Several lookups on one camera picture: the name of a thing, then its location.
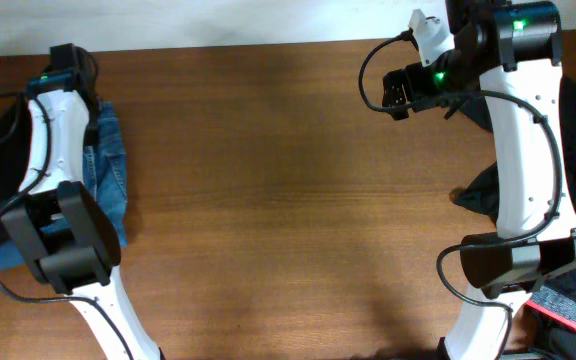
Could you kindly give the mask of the blue denim jeans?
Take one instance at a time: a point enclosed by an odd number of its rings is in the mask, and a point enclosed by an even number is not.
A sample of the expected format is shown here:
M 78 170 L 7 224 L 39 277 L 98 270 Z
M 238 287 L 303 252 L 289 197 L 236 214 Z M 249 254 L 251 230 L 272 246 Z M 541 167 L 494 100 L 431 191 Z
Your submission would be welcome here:
M 121 248 L 125 248 L 128 245 L 124 226 L 128 202 L 126 151 L 119 118 L 111 102 L 103 103 L 99 127 L 99 145 L 84 150 L 84 183 L 113 224 Z M 21 266 L 23 258 L 3 229 L 0 239 L 4 240 L 0 245 L 0 271 Z

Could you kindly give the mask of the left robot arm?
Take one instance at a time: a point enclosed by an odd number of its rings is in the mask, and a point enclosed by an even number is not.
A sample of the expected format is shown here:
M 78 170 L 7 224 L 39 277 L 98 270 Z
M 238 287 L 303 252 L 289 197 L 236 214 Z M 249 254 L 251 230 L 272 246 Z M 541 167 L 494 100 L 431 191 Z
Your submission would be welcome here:
M 99 138 L 97 64 L 72 43 L 26 87 L 27 169 L 1 223 L 52 303 L 69 303 L 109 359 L 161 359 L 124 289 L 118 235 L 84 185 L 83 151 Z

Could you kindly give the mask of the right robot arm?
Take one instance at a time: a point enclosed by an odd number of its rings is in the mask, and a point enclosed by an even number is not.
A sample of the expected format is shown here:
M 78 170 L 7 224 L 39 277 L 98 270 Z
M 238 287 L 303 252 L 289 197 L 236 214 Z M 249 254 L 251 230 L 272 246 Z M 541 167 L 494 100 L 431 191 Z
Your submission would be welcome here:
M 491 118 L 496 229 L 455 247 L 469 287 L 438 355 L 500 359 L 515 313 L 546 280 L 576 269 L 558 105 L 561 18 L 549 1 L 450 1 L 442 19 L 415 10 L 402 39 L 420 59 L 384 77 L 383 112 L 401 120 L 481 99 Z

